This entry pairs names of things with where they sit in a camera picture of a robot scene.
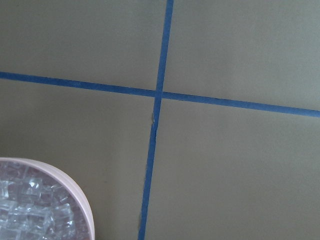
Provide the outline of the pink bowl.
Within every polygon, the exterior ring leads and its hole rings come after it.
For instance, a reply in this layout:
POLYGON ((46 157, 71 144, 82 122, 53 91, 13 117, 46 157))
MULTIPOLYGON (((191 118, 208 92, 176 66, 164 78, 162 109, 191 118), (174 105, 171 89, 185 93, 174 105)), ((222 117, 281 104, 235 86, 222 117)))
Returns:
POLYGON ((55 179, 58 183, 60 183, 74 198, 77 205, 80 207, 85 221, 86 225, 88 227, 89 231, 89 240, 95 240, 95 224, 94 224, 94 218, 93 213, 91 210, 91 206, 89 204, 89 201, 83 192, 83 190, 80 188, 80 186, 65 172, 60 170, 59 168, 50 165, 45 162, 28 159, 28 158, 18 158, 18 157, 1 157, 1 162, 13 162, 13 163, 19 163, 26 165, 28 167, 35 168, 46 175, 51 176, 53 179, 55 179))

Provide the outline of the clear ice cubes pile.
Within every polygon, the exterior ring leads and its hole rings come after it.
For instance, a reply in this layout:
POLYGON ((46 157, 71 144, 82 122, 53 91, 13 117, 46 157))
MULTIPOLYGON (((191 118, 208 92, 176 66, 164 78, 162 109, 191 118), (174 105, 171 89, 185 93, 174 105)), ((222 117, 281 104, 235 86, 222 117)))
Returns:
POLYGON ((74 240, 74 205, 49 175, 18 162, 0 163, 2 240, 74 240))

